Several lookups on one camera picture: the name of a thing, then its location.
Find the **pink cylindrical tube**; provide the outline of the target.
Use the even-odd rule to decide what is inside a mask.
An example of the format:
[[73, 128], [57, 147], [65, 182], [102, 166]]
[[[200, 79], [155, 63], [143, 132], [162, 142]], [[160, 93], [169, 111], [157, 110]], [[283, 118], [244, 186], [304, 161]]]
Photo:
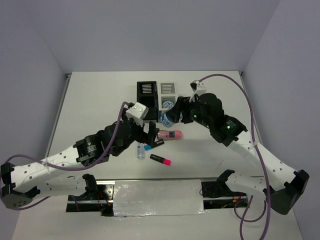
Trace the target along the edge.
[[180, 140], [183, 133], [180, 130], [160, 130], [157, 134], [158, 140]]

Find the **blue slime jar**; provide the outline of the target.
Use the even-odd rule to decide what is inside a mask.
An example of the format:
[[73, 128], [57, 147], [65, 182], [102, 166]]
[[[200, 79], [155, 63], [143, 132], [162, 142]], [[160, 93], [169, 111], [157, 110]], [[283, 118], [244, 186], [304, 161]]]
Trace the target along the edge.
[[177, 124], [181, 117], [181, 112], [178, 113], [177, 111], [168, 110], [160, 116], [160, 121], [165, 127], [170, 128]]
[[162, 109], [170, 109], [174, 106], [174, 103], [172, 101], [164, 101], [162, 103]]

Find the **clear spray bottle blue cap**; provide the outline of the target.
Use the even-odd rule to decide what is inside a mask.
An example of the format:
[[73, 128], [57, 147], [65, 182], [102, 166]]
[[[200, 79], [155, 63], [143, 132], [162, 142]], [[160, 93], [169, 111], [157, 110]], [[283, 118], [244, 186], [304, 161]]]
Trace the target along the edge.
[[137, 143], [137, 158], [139, 160], [143, 160], [145, 158], [145, 144], [144, 143]]

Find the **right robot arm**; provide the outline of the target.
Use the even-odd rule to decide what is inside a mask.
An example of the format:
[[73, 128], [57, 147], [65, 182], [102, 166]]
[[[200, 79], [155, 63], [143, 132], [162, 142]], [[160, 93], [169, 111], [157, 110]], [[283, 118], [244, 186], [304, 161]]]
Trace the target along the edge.
[[189, 97], [180, 96], [173, 107], [160, 120], [166, 127], [178, 122], [196, 122], [210, 132], [220, 144], [233, 150], [267, 175], [262, 179], [225, 170], [218, 178], [217, 190], [223, 196], [232, 192], [265, 196], [270, 207], [281, 215], [287, 215], [304, 193], [309, 174], [286, 165], [259, 142], [254, 142], [246, 126], [235, 117], [225, 114], [222, 101], [213, 93]]

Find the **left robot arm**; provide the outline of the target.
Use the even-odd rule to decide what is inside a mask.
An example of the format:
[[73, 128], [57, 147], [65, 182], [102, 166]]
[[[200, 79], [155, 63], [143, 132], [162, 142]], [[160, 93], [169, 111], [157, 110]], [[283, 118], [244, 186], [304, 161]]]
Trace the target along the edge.
[[55, 195], [82, 195], [91, 200], [98, 193], [93, 175], [86, 173], [79, 178], [61, 180], [58, 177], [105, 163], [110, 156], [119, 156], [133, 142], [155, 145], [159, 131], [154, 122], [149, 123], [145, 132], [144, 126], [132, 119], [119, 120], [44, 159], [31, 157], [32, 163], [26, 165], [15, 165], [6, 160], [0, 167], [3, 182], [1, 200], [6, 208], [12, 210], [29, 209], [34, 206], [33, 200]]

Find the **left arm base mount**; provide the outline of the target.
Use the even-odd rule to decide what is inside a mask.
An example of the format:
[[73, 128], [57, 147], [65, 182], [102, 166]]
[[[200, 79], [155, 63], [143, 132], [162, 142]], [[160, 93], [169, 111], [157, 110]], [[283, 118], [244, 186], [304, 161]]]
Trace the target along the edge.
[[67, 213], [99, 213], [104, 217], [113, 217], [115, 181], [97, 180], [96, 184], [97, 191], [89, 196], [69, 195], [65, 211]]

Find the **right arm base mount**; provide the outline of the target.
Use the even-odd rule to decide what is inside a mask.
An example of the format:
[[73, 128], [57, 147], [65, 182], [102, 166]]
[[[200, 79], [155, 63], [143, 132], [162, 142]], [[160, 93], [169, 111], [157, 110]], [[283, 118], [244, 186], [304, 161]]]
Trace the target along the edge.
[[231, 191], [217, 179], [202, 179], [199, 194], [205, 210], [245, 208], [248, 196], [243, 192]]

